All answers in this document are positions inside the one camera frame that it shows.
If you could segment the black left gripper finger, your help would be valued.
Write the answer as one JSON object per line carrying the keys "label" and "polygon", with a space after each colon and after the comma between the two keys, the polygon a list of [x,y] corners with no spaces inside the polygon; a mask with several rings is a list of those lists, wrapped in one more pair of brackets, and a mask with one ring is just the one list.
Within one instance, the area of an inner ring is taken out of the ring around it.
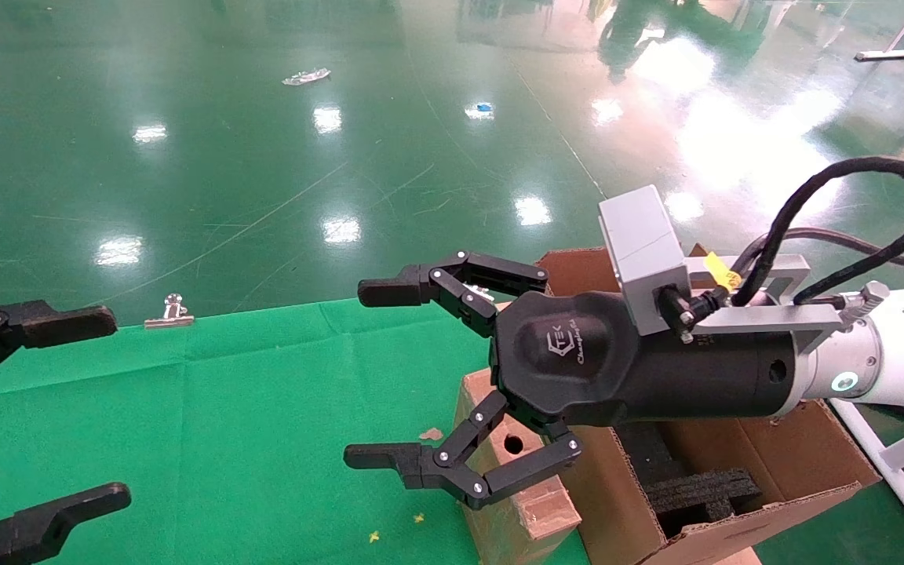
{"label": "black left gripper finger", "polygon": [[46,301],[0,304],[0,364],[19,349],[46,349],[114,335],[114,312],[104,305],[57,311]]}
{"label": "black left gripper finger", "polygon": [[0,564],[35,564],[60,554],[80,523],[128,508],[124,483],[105,483],[0,519]]}

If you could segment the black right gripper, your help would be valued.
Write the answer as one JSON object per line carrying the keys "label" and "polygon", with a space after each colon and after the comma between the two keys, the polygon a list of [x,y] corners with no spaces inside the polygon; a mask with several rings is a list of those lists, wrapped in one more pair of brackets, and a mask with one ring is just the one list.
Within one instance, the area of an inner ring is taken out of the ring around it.
{"label": "black right gripper", "polygon": [[[566,425],[760,417],[786,406],[796,369],[789,333],[713,335],[689,344],[668,330],[643,336],[621,294],[550,297],[541,294],[548,281],[533,264],[469,251],[406,265],[395,278],[359,280],[365,307],[435,303],[478,336],[493,335],[497,390],[441,446],[351,444],[344,463],[390,468],[407,490],[444,490],[481,510],[573,464],[582,446]],[[499,312],[477,287],[518,299]],[[487,473],[473,471],[469,458],[506,415],[541,427],[549,443]]]}

